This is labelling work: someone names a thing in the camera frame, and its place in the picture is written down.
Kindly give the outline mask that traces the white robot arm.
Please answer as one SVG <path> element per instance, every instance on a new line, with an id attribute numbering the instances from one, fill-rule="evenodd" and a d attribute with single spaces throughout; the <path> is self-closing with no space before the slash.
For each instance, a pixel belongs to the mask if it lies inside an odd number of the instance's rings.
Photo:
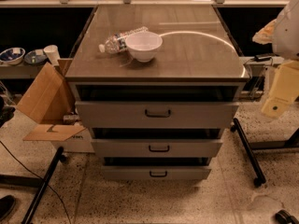
<path id="1" fill-rule="evenodd" d="M 291 0 L 278 14 L 272 48 L 285 62 L 275 70 L 261 112 L 276 119 L 299 96 L 299 0 Z"/>

